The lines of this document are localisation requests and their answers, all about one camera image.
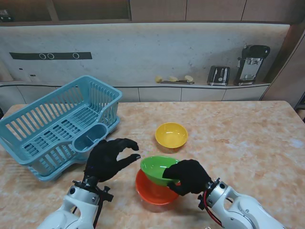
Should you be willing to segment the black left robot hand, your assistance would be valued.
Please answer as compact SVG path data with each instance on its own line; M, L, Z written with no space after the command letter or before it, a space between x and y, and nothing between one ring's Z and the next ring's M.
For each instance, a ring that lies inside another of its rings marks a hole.
M90 186L95 186L99 182L105 182L114 177L119 171L141 158L139 154L131 154L126 158L117 160L119 153L126 148L130 148L134 151L139 150L138 144L128 138L100 141L90 152L84 170L83 182Z

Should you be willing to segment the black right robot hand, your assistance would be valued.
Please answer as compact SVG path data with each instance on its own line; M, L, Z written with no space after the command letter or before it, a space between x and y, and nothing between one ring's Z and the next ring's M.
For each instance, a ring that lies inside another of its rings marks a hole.
M199 194L204 192L212 179L209 177L201 164L193 159L182 160L171 165L163 172L163 178L179 180L180 185L174 182L167 184L168 188L180 196L188 193Z

